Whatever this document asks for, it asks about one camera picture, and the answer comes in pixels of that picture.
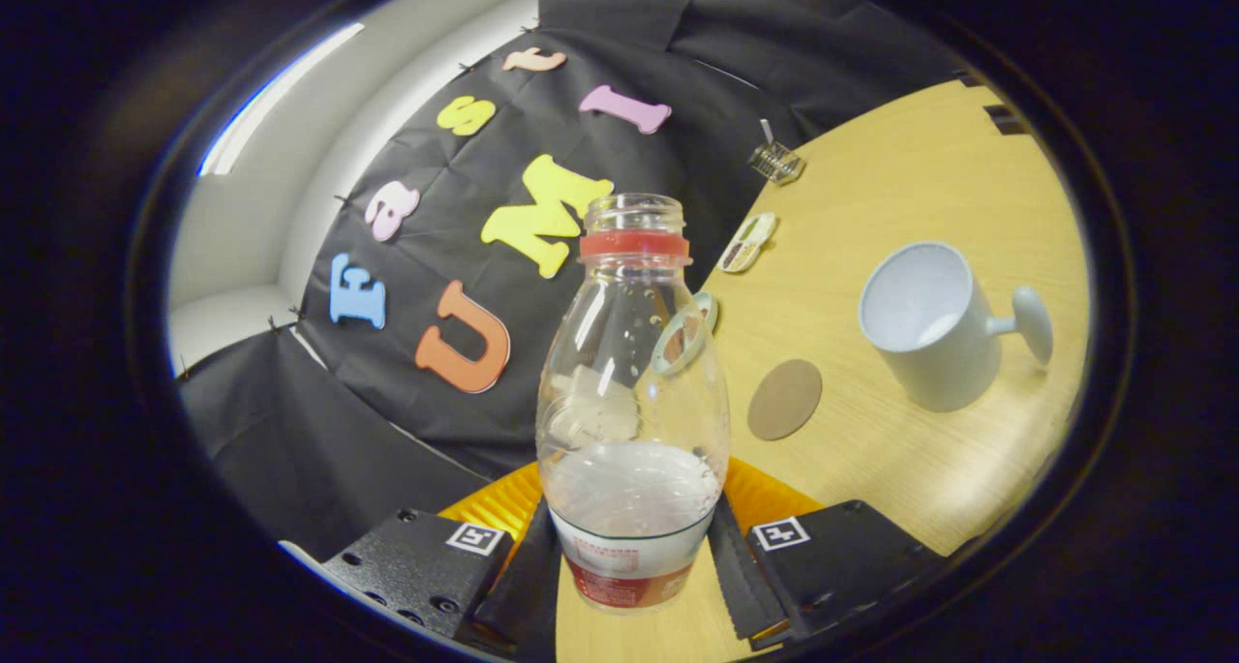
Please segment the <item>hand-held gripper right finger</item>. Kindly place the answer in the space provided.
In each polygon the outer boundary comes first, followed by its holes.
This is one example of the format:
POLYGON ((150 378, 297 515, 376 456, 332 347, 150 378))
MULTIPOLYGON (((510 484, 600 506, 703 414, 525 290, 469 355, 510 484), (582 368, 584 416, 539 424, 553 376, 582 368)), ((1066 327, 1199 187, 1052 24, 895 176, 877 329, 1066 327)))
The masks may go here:
POLYGON ((740 459, 707 542, 732 628, 753 649, 844 634, 947 568, 866 501, 825 507, 740 459))

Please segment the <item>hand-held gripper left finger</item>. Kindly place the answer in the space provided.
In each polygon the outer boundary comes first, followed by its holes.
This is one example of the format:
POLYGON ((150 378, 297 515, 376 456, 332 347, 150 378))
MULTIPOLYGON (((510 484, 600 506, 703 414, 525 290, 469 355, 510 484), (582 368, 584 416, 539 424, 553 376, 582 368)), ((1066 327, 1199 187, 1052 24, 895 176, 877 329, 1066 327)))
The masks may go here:
POLYGON ((554 661, 560 565, 532 462, 437 514, 399 509, 322 568, 420 630, 510 661, 554 661))

